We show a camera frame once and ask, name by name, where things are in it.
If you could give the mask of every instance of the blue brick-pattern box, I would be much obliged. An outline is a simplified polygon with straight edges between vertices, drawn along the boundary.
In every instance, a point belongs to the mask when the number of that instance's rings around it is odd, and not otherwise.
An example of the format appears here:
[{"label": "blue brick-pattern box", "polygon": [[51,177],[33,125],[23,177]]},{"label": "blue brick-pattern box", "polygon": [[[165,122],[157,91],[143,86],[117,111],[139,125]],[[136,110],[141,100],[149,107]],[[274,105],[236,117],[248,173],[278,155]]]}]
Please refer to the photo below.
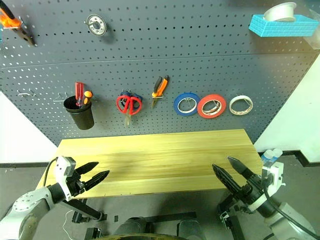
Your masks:
[{"label": "blue brick-pattern box", "polygon": [[303,15],[294,15],[295,21],[267,21],[263,14],[252,16],[249,29],[260,37],[310,37],[319,22]]}]

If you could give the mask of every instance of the gray floor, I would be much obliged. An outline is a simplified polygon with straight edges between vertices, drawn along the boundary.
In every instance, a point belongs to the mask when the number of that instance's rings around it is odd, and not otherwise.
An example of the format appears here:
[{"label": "gray floor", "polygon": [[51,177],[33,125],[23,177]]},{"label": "gray floor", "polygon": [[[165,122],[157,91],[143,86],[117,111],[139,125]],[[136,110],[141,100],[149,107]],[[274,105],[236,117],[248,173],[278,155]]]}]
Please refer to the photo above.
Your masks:
[{"label": "gray floor", "polygon": [[[320,233],[318,201],[320,196],[320,167],[302,167],[293,156],[282,156],[284,163],[284,182],[276,197],[288,202],[303,214]],[[14,200],[35,188],[44,168],[0,168],[0,215]],[[226,196],[226,191],[210,190],[195,192],[157,193],[136,196],[92,198],[87,204],[97,210],[108,213],[107,221],[75,224],[73,215],[67,216],[65,228],[74,240],[83,240],[88,227],[101,227],[104,234],[112,233],[122,222],[130,217],[150,217],[157,215],[196,212],[198,220],[208,240],[232,240],[230,231],[219,221],[216,213],[217,204]],[[68,240],[62,230],[65,213],[68,208],[58,205],[40,222],[34,240]],[[259,240],[271,231],[264,225],[258,214],[238,213],[240,224],[246,240]],[[157,223],[157,233],[176,233],[176,221]]]}]

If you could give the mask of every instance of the pegboard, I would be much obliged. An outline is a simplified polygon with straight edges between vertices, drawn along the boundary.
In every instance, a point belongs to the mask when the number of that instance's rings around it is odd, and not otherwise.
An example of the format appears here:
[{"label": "pegboard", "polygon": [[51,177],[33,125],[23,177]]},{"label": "pegboard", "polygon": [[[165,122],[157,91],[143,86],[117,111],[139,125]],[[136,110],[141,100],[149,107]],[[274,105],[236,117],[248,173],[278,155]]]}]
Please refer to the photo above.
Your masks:
[{"label": "pegboard", "polygon": [[[31,28],[37,47],[3,31],[1,64],[7,97],[53,143],[85,138],[244,128],[255,142],[298,85],[318,51],[301,37],[261,38],[248,30],[252,14],[279,1],[19,1],[9,7]],[[318,1],[298,1],[297,11],[320,10]],[[94,36],[83,23],[97,13],[107,33]],[[165,98],[151,109],[158,76],[169,75]],[[58,93],[74,95],[75,81],[93,91],[95,125],[79,130]],[[18,97],[17,90],[34,97]],[[124,128],[115,99],[122,90],[143,96],[143,109]],[[248,95],[244,116],[182,117],[173,109],[183,92],[200,98],[217,93],[229,102]]]}]

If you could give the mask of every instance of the wooden table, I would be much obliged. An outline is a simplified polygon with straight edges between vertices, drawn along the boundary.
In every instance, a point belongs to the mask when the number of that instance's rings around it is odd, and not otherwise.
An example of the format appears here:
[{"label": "wooden table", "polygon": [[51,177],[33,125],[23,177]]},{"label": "wooden table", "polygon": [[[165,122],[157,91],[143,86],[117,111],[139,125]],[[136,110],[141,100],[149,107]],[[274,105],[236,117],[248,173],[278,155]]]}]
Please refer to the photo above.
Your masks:
[{"label": "wooden table", "polygon": [[[227,156],[241,160],[254,173],[262,169],[244,129],[65,139],[55,155],[74,158],[77,167],[99,162],[82,181],[110,170],[103,182],[76,198],[224,188],[212,164],[224,168],[242,186],[245,179],[234,171]],[[53,166],[47,185],[56,182]]]}]

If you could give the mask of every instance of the orange pliers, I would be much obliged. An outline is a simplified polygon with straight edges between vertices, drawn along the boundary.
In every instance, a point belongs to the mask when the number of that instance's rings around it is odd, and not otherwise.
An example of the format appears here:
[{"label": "orange pliers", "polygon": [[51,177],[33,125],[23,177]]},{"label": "orange pliers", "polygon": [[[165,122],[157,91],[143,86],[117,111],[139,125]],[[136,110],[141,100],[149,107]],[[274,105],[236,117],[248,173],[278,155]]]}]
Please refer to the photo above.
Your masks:
[{"label": "orange pliers", "polygon": [[3,25],[3,28],[11,29],[30,45],[35,45],[33,37],[28,32],[28,27],[24,24],[21,18],[15,18],[15,15],[2,0],[0,0],[0,10],[2,13],[0,15],[0,22]]},{"label": "orange pliers", "polygon": [[158,80],[156,81],[155,85],[154,85],[154,89],[153,89],[153,93],[152,93],[152,104],[151,107],[153,108],[158,99],[163,98],[163,92],[165,90],[165,88],[167,87],[168,84],[168,80],[169,80],[169,76],[166,75],[164,78],[162,78],[161,76],[158,78]]}]

